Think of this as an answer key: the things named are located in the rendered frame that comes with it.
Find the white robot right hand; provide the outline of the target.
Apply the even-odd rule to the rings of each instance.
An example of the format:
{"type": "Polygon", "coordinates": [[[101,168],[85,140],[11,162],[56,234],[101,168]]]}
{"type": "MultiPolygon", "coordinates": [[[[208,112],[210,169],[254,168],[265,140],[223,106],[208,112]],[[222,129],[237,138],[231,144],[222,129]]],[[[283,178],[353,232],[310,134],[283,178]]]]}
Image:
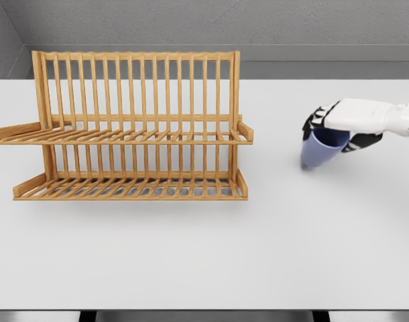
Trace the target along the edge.
{"type": "Polygon", "coordinates": [[[305,121],[302,139],[307,140],[315,128],[350,131],[354,135],[342,153],[366,148],[382,139],[386,115],[392,107],[391,103],[366,99],[341,99],[323,105],[305,121]]]}

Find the blue cup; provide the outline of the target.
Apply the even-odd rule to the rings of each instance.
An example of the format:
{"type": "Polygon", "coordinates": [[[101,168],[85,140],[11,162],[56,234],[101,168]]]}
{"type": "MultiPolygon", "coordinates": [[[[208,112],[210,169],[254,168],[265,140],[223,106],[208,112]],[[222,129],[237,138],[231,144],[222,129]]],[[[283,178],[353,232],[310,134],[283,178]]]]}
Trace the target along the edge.
{"type": "Polygon", "coordinates": [[[338,154],[349,140],[349,131],[314,128],[303,143],[301,161],[308,167],[318,167],[338,154]]]}

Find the wooden two-tier dish rack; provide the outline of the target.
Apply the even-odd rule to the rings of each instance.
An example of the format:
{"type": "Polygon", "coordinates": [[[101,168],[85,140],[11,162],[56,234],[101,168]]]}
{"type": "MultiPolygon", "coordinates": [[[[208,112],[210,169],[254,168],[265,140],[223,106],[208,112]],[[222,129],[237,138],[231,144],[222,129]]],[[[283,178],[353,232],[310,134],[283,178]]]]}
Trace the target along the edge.
{"type": "Polygon", "coordinates": [[[44,171],[17,201],[240,201],[240,53],[32,53],[38,121],[0,127],[44,171]]]}

